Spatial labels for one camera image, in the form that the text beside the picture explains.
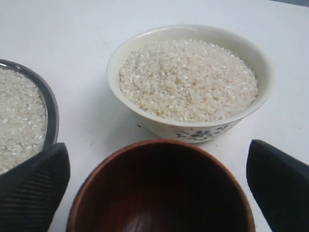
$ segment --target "blue flower pattern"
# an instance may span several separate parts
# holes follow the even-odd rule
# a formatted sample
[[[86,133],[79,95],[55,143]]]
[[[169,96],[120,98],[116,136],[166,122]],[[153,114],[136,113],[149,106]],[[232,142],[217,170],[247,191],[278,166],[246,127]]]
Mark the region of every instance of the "blue flower pattern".
[[[225,129],[228,126],[229,125],[218,127],[216,128],[215,132],[211,132],[210,130],[205,130],[205,131],[197,130],[193,133],[188,133],[188,132],[185,132],[184,130],[177,130],[175,132],[176,132],[177,138],[186,138],[187,140],[191,140],[191,141],[206,141],[206,140],[216,137],[217,135],[225,131]]]

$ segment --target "uncooked rice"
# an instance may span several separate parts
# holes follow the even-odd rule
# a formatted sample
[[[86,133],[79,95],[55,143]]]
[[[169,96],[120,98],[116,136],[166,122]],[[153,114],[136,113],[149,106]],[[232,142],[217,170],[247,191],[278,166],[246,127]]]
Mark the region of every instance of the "uncooked rice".
[[[42,150],[46,109],[24,75],[0,68],[0,174]]]
[[[256,98],[257,80],[237,55],[198,40],[157,42],[133,51],[120,88],[140,109],[181,122],[227,118]]]

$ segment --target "white table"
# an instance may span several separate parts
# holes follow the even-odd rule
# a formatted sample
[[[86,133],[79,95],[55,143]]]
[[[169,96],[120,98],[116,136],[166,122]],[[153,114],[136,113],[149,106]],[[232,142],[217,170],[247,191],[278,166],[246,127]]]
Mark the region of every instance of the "white table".
[[[199,145],[235,175],[250,201],[258,232],[270,229],[247,186],[251,139],[262,139],[305,163],[309,138],[309,8],[268,0],[3,0],[0,57],[38,72],[60,111],[71,180],[49,232],[63,232],[73,198],[112,152],[156,138],[137,127],[111,93],[107,61],[136,33],[177,23],[208,24],[252,40],[272,59],[276,84],[267,103],[231,131]]]

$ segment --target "wooden bowl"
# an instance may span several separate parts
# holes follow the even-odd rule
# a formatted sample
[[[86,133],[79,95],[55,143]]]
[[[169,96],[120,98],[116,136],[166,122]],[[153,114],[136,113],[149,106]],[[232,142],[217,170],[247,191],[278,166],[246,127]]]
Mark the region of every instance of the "wooden bowl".
[[[232,174],[190,144],[160,139],[106,158],[79,190],[67,232],[254,232]]]

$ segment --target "bowl rim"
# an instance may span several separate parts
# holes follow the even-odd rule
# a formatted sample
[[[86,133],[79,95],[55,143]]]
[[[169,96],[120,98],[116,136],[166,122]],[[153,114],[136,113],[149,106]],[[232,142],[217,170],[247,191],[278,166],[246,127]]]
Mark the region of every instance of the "bowl rim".
[[[175,29],[175,28],[183,28],[183,29],[208,29],[212,31],[217,31],[217,32],[222,32],[225,34],[229,34],[235,38],[238,38],[242,43],[246,44],[247,46],[252,47],[260,57],[263,58],[265,61],[265,70],[268,73],[268,84],[264,90],[264,94],[261,95],[261,97],[258,99],[258,103],[255,104],[254,106],[250,106],[249,108],[245,109],[242,112],[239,112],[235,115],[232,115],[230,117],[216,120],[216,121],[208,121],[208,122],[180,122],[180,121],[174,121],[172,119],[167,119],[167,118],[162,118],[159,116],[154,116],[146,111],[143,111],[140,109],[137,105],[134,103],[130,102],[123,94],[121,91],[117,91],[118,87],[113,84],[113,77],[115,76],[114,72],[111,70],[112,64],[116,63],[117,60],[115,59],[115,56],[119,52],[120,49],[126,47],[130,42],[134,41],[137,38],[143,37],[148,34],[152,33],[157,33],[159,31],[163,30],[170,30],[170,29]],[[155,122],[159,122],[162,124],[170,125],[170,126],[176,126],[176,127],[183,127],[183,128],[191,128],[191,127],[211,127],[211,126],[218,126],[218,125],[223,125],[223,124],[228,124],[234,121],[241,120],[242,118],[254,113],[256,110],[258,110],[270,97],[270,94],[272,92],[273,86],[274,86],[274,69],[272,62],[270,59],[267,57],[267,55],[264,53],[263,50],[261,50],[257,45],[255,45],[253,42],[250,40],[246,39],[245,37],[238,35],[234,32],[231,32],[226,29],[218,28],[218,27],[213,27],[213,26],[208,26],[208,25],[200,25],[200,24],[176,24],[176,25],[169,25],[169,26],[163,26],[163,27],[157,27],[154,29],[149,29],[147,31],[144,31],[142,33],[139,33],[135,36],[132,36],[131,38],[127,39],[124,41],[120,46],[117,47],[117,49],[112,53],[108,63],[107,63],[107,68],[106,68],[106,76],[107,80],[110,86],[110,89],[112,90],[113,94],[116,96],[116,98],[121,101],[124,105],[126,105],[131,111],[134,113],[150,119]]]
[[[139,141],[133,144],[130,144],[128,146],[125,146],[118,151],[112,153],[109,155],[104,161],[102,161],[87,177],[87,179],[83,182],[81,187],[79,188],[70,212],[69,212],[69,217],[67,221],[67,227],[66,227],[66,232],[75,232],[76,231],[76,223],[77,223],[77,215],[79,212],[79,208],[83,199],[83,196],[87,192],[89,186],[91,185],[92,181],[96,178],[96,176],[106,167],[111,161],[113,161],[115,158],[123,155],[125,152],[129,150],[133,150],[137,147],[145,146],[145,145],[159,145],[159,144],[169,144],[169,145],[178,145],[182,147],[189,148],[206,158],[208,158],[214,165],[217,165],[229,178],[230,182],[236,187],[238,194],[240,195],[241,201],[243,203],[243,207],[245,208],[246,211],[246,216],[247,216],[247,223],[248,223],[248,232],[255,232],[255,223],[254,223],[254,218],[253,218],[253,213],[250,207],[250,203],[248,201],[248,198],[246,194],[244,193],[243,189],[241,188],[239,182],[237,179],[233,176],[233,174],[228,170],[227,167],[225,167],[217,158],[215,158],[211,153],[194,146],[189,143],[185,142],[180,142],[176,140],[171,140],[171,139],[151,139],[151,140],[144,140],[144,141]]]
[[[47,82],[36,72],[19,63],[0,59],[0,68],[13,70],[24,75],[38,87],[46,108],[47,127],[42,151],[57,142],[59,133],[59,109],[55,95]]]

